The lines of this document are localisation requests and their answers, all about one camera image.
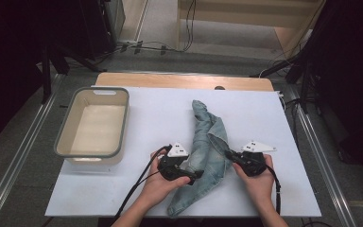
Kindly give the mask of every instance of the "hand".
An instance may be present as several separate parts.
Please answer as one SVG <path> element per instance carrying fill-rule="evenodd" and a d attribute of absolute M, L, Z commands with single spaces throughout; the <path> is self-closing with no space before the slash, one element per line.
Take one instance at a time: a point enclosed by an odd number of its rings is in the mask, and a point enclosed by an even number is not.
<path fill-rule="evenodd" d="M 265 163 L 269 167 L 273 168 L 272 157 L 270 155 L 264 154 L 264 158 Z M 249 177 L 238 164 L 233 163 L 233 167 L 237 175 L 245 183 L 247 192 L 249 193 L 256 206 L 258 206 L 262 202 L 270 201 L 274 178 L 269 170 L 265 170 L 262 174 L 258 176 Z"/>
<path fill-rule="evenodd" d="M 165 150 L 163 149 L 160 154 L 165 154 Z M 188 177 L 180 177 L 171 182 L 166 180 L 161 173 L 158 172 L 158 164 L 158 157 L 155 157 L 148 172 L 148 176 L 151 174 L 153 175 L 147 178 L 143 190 L 137 199 L 148 207 L 160 203 L 172 190 L 190 182 L 190 178 Z"/>

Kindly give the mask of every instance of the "folded fabric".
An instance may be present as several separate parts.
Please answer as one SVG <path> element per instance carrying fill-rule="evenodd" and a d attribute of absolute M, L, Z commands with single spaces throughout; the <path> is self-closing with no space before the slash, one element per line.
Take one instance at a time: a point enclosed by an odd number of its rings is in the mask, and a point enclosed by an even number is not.
<path fill-rule="evenodd" d="M 217 186 L 232 165 L 225 157 L 225 150 L 229 150 L 229 145 L 222 119 L 209 113 L 205 104 L 198 100 L 193 100 L 192 107 L 196 117 L 196 129 L 186 170 L 198 174 L 203 170 L 203 174 L 193 185 L 176 191 L 167 208 L 168 215 L 173 218 Z"/>

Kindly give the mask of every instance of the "white plastic bracket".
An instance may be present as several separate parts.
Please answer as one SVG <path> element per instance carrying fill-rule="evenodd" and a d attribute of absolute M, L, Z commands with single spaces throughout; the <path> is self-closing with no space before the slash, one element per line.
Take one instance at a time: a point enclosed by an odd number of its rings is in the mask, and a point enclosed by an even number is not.
<path fill-rule="evenodd" d="M 168 157 L 185 157 L 188 156 L 187 150 L 180 144 L 175 143 L 172 149 L 167 153 Z"/>
<path fill-rule="evenodd" d="M 276 151 L 276 148 L 269 146 L 258 141 L 251 140 L 247 145 L 245 145 L 242 150 L 249 152 L 267 152 Z"/>

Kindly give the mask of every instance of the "forearm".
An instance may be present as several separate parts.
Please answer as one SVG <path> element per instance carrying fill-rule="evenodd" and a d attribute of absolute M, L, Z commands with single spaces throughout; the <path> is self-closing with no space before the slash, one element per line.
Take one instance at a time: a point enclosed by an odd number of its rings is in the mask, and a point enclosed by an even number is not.
<path fill-rule="evenodd" d="M 137 199 L 133 205 L 112 225 L 112 227 L 137 227 L 150 206 Z"/>
<path fill-rule="evenodd" d="M 264 227 L 288 226 L 282 217 L 276 212 L 271 200 L 257 202 L 256 207 Z"/>

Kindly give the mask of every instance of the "person's left hand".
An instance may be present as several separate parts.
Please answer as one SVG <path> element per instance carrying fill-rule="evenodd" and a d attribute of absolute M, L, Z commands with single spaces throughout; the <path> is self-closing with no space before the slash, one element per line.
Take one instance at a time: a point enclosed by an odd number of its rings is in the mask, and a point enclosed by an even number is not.
<path fill-rule="evenodd" d="M 163 149 L 160 154 L 165 154 L 165 150 Z M 188 177 L 180 177 L 174 181 L 166 180 L 161 173 L 158 172 L 158 164 L 159 159 L 158 157 L 155 157 L 148 172 L 148 176 L 151 174 L 153 175 L 147 178 L 143 190 L 137 199 L 148 207 L 160 203 L 172 190 L 190 182 L 190 178 Z"/>

